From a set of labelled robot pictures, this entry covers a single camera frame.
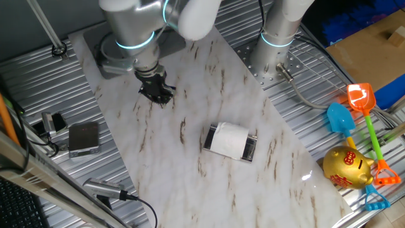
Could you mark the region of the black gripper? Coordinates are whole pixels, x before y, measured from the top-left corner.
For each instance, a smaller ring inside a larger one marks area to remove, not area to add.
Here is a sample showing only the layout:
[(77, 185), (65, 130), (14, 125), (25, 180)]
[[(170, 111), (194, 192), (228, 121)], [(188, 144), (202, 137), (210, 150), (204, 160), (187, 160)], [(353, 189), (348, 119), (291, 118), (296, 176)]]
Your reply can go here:
[(164, 85), (166, 76), (162, 65), (147, 71), (136, 70), (135, 76), (142, 83), (139, 93), (153, 103), (159, 103), (162, 108), (174, 97), (176, 87)]

